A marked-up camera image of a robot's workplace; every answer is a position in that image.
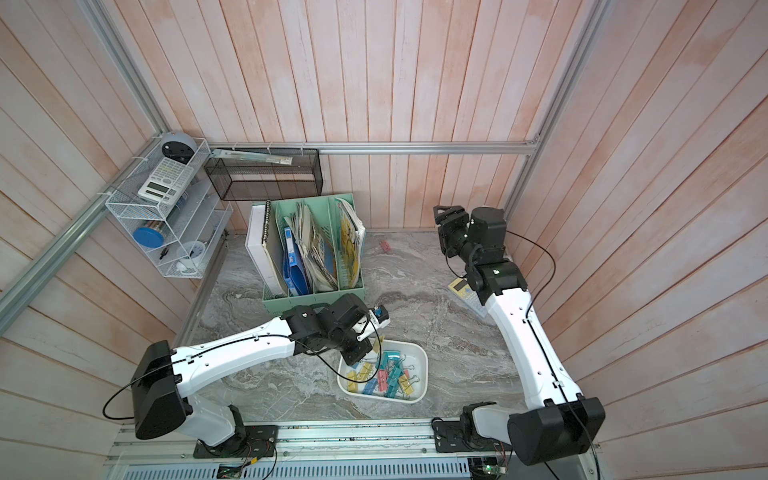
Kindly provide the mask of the yellow binder clip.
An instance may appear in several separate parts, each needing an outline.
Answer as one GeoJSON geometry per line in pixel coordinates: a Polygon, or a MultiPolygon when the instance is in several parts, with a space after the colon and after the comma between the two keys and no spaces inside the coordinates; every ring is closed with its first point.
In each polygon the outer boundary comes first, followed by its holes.
{"type": "Polygon", "coordinates": [[[370,362],[364,362],[361,369],[357,373],[357,380],[362,383],[367,383],[374,376],[374,364],[370,362]]]}
{"type": "Polygon", "coordinates": [[[358,392],[359,383],[357,382],[357,373],[352,371],[347,374],[347,391],[351,393],[358,392]]]}
{"type": "Polygon", "coordinates": [[[414,393],[414,387],[411,378],[407,373],[398,378],[399,390],[404,398],[409,398],[414,393]]]}

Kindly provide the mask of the white plastic storage box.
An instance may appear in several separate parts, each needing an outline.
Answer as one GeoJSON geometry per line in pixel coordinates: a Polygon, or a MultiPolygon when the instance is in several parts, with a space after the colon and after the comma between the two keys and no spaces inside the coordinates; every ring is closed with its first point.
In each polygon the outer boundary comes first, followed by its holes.
{"type": "Polygon", "coordinates": [[[384,340],[352,366],[341,360],[338,372],[337,384],[349,396],[415,404],[427,393],[429,361],[415,343],[384,340]]]}

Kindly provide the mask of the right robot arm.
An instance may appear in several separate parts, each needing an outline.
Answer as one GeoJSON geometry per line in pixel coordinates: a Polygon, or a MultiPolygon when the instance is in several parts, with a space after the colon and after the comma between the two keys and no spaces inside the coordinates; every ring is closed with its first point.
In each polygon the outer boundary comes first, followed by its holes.
{"type": "Polygon", "coordinates": [[[506,255],[503,211],[438,205],[433,213],[441,251],[464,262],[469,287],[510,351],[527,406],[523,413],[495,402],[464,407],[459,424],[467,446],[507,445],[525,465],[593,452],[604,407],[583,395],[547,338],[526,280],[506,255]]]}

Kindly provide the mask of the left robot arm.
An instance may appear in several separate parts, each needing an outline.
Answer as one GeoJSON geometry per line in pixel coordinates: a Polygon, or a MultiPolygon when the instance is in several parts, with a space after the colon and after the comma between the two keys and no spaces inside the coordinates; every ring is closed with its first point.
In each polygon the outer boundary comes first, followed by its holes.
{"type": "Polygon", "coordinates": [[[236,458],[268,450],[239,409],[200,396],[204,387],[253,366],[297,355],[338,351],[352,366],[373,349],[389,323],[384,306],[354,294],[331,304],[297,306],[250,330],[192,346],[150,345],[131,378],[134,433],[152,440],[171,433],[194,438],[197,458],[236,458]]]}

